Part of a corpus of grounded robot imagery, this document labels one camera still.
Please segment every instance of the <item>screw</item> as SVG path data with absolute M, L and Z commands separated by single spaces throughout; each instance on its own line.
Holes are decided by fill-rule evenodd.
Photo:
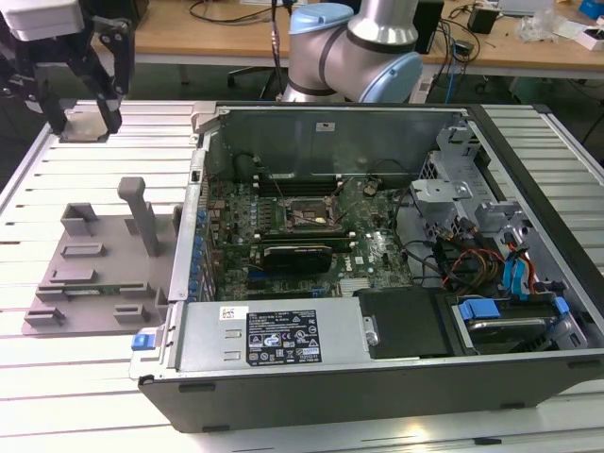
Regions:
M 370 346 L 375 346 L 379 343 L 378 335 L 375 332 L 365 332 L 365 339 L 367 340 L 367 344 Z

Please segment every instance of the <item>gray lever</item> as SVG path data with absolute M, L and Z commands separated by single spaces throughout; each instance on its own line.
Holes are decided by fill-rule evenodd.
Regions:
M 123 177 L 117 188 L 117 194 L 130 206 L 147 255 L 156 257 L 159 253 L 159 243 L 155 230 L 155 214 L 151 204 L 144 202 L 144 187 L 144 179 L 141 177 Z

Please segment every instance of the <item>motherboard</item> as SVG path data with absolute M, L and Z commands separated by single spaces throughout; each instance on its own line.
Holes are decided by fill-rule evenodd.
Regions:
M 341 297 L 410 285 L 392 229 L 400 191 L 361 176 L 320 186 L 211 176 L 199 209 L 214 284 L 196 298 Z

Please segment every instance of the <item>power supply label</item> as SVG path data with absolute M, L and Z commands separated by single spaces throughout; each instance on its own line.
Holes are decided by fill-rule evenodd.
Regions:
M 248 313 L 245 359 L 251 366 L 320 362 L 316 310 Z

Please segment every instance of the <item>circuit board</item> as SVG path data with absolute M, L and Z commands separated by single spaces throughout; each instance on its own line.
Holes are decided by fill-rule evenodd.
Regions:
M 215 300 L 339 297 L 361 288 L 411 285 L 411 271 L 389 227 L 395 191 L 366 196 L 366 182 L 351 179 L 338 196 L 271 197 L 259 196 L 248 184 L 212 180 L 207 234 Z M 303 239 L 300 232 L 306 233 Z M 263 254 L 289 245 L 333 249 L 328 271 L 265 272 Z

